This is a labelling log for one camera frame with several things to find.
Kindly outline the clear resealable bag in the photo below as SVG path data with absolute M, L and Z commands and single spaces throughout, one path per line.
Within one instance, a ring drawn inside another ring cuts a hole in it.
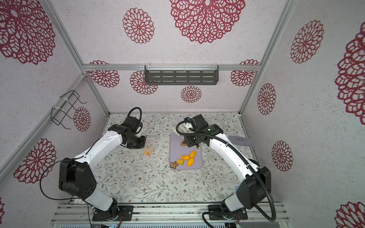
M 143 151 L 144 151 L 144 156 L 152 156 L 154 154 L 154 146 L 151 146 L 151 145 L 146 145 L 144 148 L 143 148 Z

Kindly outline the orange candy-shaped cookie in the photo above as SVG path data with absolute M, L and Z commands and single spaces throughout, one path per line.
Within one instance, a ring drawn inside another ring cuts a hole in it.
M 196 156 L 196 151 L 192 151 L 191 153 L 190 153 L 190 158 L 194 158 L 195 156 Z

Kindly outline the orange fish cookie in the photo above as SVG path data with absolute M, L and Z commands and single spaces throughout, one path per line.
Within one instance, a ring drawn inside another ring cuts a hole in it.
M 191 157 L 189 156 L 189 155 L 183 155 L 183 156 L 181 156 L 181 159 L 183 159 L 183 160 L 189 160 Z
M 190 159 L 188 160 L 188 162 L 187 162 L 187 166 L 192 167 L 192 166 L 193 166 L 193 164 L 194 164 L 194 158 L 190 158 Z

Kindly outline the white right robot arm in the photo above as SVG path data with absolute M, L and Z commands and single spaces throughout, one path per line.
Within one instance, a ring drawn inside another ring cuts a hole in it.
M 176 132 L 184 137 L 188 147 L 198 147 L 204 143 L 217 152 L 238 177 L 238 189 L 222 202 L 225 211 L 249 210 L 264 199 L 273 203 L 271 172 L 246 158 L 218 125 L 209 125 L 202 115 L 197 115 L 178 123 Z

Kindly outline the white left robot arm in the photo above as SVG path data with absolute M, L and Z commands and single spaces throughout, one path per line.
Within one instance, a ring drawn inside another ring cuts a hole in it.
M 117 201 L 97 186 L 93 171 L 119 145 L 128 149 L 144 148 L 146 137 L 137 135 L 142 127 L 140 118 L 127 116 L 122 124 L 110 126 L 87 150 L 73 159 L 63 159 L 60 162 L 59 189 L 93 206 L 102 219 L 116 220 L 120 216 Z

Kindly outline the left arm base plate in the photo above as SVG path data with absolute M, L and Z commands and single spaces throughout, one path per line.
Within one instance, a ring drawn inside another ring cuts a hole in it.
M 134 207 L 129 205 L 119 205 L 112 207 L 108 211 L 95 209 L 92 221 L 130 221 L 132 219 L 133 210 Z

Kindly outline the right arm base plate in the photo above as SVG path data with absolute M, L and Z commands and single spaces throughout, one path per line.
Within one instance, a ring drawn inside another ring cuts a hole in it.
M 240 210 L 237 213 L 229 211 L 225 206 L 218 204 L 208 205 L 209 219 L 210 220 L 247 220 L 248 215 L 246 210 Z

